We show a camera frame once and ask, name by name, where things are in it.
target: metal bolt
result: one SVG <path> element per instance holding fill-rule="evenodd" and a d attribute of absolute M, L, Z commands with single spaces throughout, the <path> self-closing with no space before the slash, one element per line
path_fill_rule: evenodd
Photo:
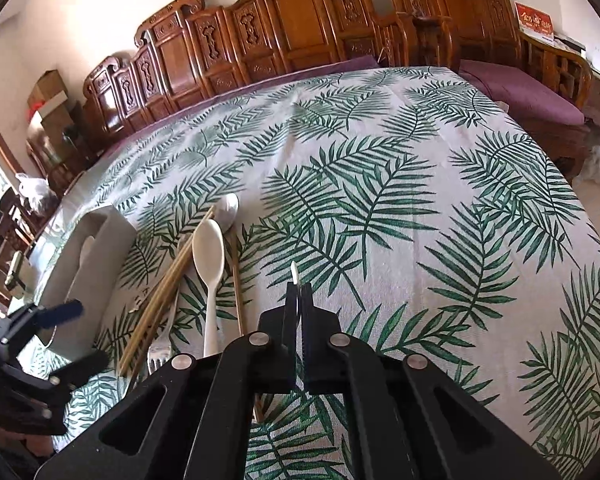
<path fill-rule="evenodd" d="M 253 346 L 264 346 L 269 342 L 269 334 L 264 332 L 254 332 L 249 337 L 249 343 Z"/>
<path fill-rule="evenodd" d="M 191 356 L 187 354 L 176 355 L 171 360 L 171 366 L 173 366 L 176 370 L 186 370 L 192 364 L 193 359 L 191 359 Z"/>
<path fill-rule="evenodd" d="M 407 357 L 407 364 L 414 370 L 424 370 L 429 364 L 429 361 L 424 355 L 411 354 Z"/>
<path fill-rule="evenodd" d="M 348 346 L 349 343 L 351 342 L 351 339 L 349 338 L 349 336 L 347 334 L 343 334 L 343 333 L 339 332 L 337 334 L 333 334 L 329 338 L 329 341 L 331 341 L 331 344 L 333 346 Z"/>

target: fork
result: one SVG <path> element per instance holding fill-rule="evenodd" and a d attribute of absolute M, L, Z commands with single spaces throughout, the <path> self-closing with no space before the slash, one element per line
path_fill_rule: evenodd
<path fill-rule="evenodd" d="M 173 348 L 171 347 L 171 328 L 173 328 L 173 321 L 176 319 L 177 311 L 177 298 L 179 297 L 179 291 L 176 291 L 176 297 L 171 304 L 171 310 L 169 311 L 169 319 L 167 325 L 164 327 L 163 332 L 158 336 L 157 339 L 151 346 L 148 347 L 146 353 L 146 364 L 148 367 L 148 374 L 155 373 L 158 368 L 171 359 L 173 354 Z"/>

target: seat cushion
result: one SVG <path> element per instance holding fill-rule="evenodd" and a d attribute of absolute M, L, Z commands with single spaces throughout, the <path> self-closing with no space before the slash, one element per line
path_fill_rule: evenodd
<path fill-rule="evenodd" d="M 462 59 L 460 75 L 494 101 L 509 105 L 516 121 L 539 119 L 558 124 L 584 124 L 574 105 L 518 68 Z"/>

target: spoon handle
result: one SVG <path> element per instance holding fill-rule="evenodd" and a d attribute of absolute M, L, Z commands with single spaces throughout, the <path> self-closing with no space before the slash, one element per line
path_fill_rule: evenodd
<path fill-rule="evenodd" d="M 215 311 L 215 292 L 214 288 L 209 287 L 209 294 L 206 299 L 206 323 L 205 323 L 205 357 L 217 354 L 218 348 L 218 323 L 217 313 Z"/>

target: leaf pattern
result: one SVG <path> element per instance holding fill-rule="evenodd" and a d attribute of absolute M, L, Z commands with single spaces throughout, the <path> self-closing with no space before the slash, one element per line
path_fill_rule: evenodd
<path fill-rule="evenodd" d="M 111 368 L 75 392 L 58 448 L 124 395 L 113 370 L 142 298 L 228 192 L 240 195 L 237 243 L 227 235 L 226 246 L 227 258 L 237 251 L 250 330 L 281 302 L 296 261 L 347 333 L 382 355 L 426 355 L 564 478 L 600 447 L 600 238 L 536 143 L 447 69 L 246 92 L 140 135 L 84 179 L 86 199 L 57 248 L 84 213 L 109 203 L 137 237 L 95 341 Z M 234 294 L 227 264 L 217 296 L 224 344 L 238 335 Z M 191 267 L 175 349 L 201 353 L 205 304 Z M 65 364 L 36 340 L 20 359 L 41 377 Z M 341 396 L 309 396 L 300 380 L 263 403 L 245 479 L 352 478 Z"/>

